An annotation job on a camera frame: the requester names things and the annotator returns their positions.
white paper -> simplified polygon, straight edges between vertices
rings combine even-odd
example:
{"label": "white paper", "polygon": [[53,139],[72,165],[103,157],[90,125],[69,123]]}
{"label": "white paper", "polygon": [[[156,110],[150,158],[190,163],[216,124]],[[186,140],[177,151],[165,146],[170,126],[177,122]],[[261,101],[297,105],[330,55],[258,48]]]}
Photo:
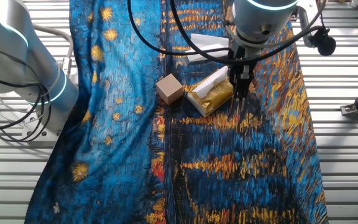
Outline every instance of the white paper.
{"label": "white paper", "polygon": [[[219,49],[223,47],[229,47],[229,39],[224,37],[215,37],[210,35],[202,35],[202,34],[191,34],[191,41],[201,50],[209,50],[209,49]],[[227,50],[221,50],[219,52],[211,52],[208,53],[213,57],[223,57],[228,54]],[[189,62],[197,62],[200,60],[206,60],[203,56],[197,55],[188,55],[187,56]]]}
{"label": "white paper", "polygon": [[221,83],[227,78],[227,72],[229,67],[225,66],[211,76],[209,76],[205,81],[203,81],[198,87],[196,87],[193,92],[197,93],[198,97],[204,98],[206,94],[218,83]]}
{"label": "white paper", "polygon": [[[205,46],[205,47],[200,47],[201,50],[209,50],[209,49],[219,49],[219,48],[222,48],[224,47],[223,45],[221,44],[213,44],[213,45],[208,45],[208,46]],[[213,56],[213,57],[223,57],[223,56],[226,56],[228,54],[228,51],[227,50],[220,50],[218,52],[210,52],[208,53],[210,56]],[[187,55],[187,59],[189,60],[189,62],[197,62],[197,61],[200,61],[200,60],[206,60],[206,58],[204,58],[203,56],[199,55],[199,54],[196,54],[196,55]]]}
{"label": "white paper", "polygon": [[191,34],[191,41],[197,47],[205,47],[208,45],[221,44],[223,47],[229,47],[229,39],[224,37],[215,37],[203,34]]}

small wooden block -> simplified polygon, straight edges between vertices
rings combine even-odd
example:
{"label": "small wooden block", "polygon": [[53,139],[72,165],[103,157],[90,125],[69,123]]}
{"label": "small wooden block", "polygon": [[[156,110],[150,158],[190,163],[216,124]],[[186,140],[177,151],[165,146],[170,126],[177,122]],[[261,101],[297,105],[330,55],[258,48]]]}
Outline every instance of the small wooden block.
{"label": "small wooden block", "polygon": [[169,74],[157,83],[157,93],[169,105],[183,96],[183,86],[172,74]]}

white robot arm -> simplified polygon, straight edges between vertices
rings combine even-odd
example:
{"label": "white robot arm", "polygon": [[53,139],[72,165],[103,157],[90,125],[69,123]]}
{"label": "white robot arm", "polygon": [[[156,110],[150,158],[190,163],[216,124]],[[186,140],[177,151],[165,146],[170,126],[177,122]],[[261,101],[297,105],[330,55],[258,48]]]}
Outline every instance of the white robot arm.
{"label": "white robot arm", "polygon": [[[257,58],[261,56],[263,48],[289,43],[287,40],[266,44],[271,36],[279,33],[286,26],[291,15],[300,18],[302,32],[298,34],[299,36],[308,32],[312,25],[321,26],[319,16],[324,5],[318,8],[315,0],[234,0],[232,8],[233,21],[229,23],[236,26],[236,33],[230,30],[229,24],[225,27],[234,38],[231,45],[233,55],[229,57],[237,60]],[[321,55],[331,55],[335,51],[336,42],[328,36],[328,32],[329,29],[325,28],[309,32],[304,36],[303,41],[307,47],[317,47]],[[247,96],[250,82],[254,77],[255,65],[256,62],[232,65],[229,78],[236,86],[234,93],[236,98],[241,100]]]}
{"label": "white robot arm", "polygon": [[[72,46],[63,60],[63,69],[60,68],[35,34],[23,2],[0,0],[0,80],[16,85],[39,83],[46,86],[51,99],[46,105],[50,103],[53,114],[47,129],[55,133],[62,130],[78,97],[78,87],[67,77],[71,54]],[[15,91],[33,105],[40,90],[36,87],[14,88],[0,84],[0,93],[10,91]]]}

painted cloth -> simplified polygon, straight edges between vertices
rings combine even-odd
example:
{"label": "painted cloth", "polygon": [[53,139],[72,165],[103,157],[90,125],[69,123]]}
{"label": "painted cloth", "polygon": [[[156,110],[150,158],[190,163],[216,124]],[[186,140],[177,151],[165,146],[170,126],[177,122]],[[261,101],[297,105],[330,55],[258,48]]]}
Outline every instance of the painted cloth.
{"label": "painted cloth", "polygon": [[[177,3],[190,33],[225,37],[227,0]],[[190,48],[166,0],[132,3],[154,46]],[[126,1],[70,0],[80,97],[29,204],[26,223],[327,223],[309,104],[294,45],[258,63],[243,105],[207,118],[184,97],[223,65],[188,64],[144,45]],[[291,37],[288,23],[270,41]]]}

metal table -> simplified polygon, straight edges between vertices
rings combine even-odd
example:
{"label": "metal table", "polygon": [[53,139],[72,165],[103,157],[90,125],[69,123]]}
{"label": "metal table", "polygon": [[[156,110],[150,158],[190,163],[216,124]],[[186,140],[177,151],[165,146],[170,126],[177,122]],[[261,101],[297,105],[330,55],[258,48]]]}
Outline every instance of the metal table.
{"label": "metal table", "polygon": [[[70,31],[68,0],[24,2],[34,23]],[[358,97],[358,9],[350,7],[348,2],[330,0],[323,16],[337,41],[334,55],[322,58],[316,49],[305,47],[301,40],[297,46],[318,143],[330,223],[358,224],[358,122],[342,117],[339,110],[339,106],[350,104]],[[293,25],[294,31],[299,32],[299,23]],[[37,33],[56,60],[62,60],[68,43],[50,34]],[[76,73],[75,62],[71,73]],[[15,108],[27,108],[26,102],[15,94],[9,93],[3,99]],[[12,119],[19,115],[8,108],[2,113]],[[9,129],[18,136],[21,131],[19,126]],[[28,145],[0,140],[0,223],[23,223],[27,204],[52,149],[52,143]]]}

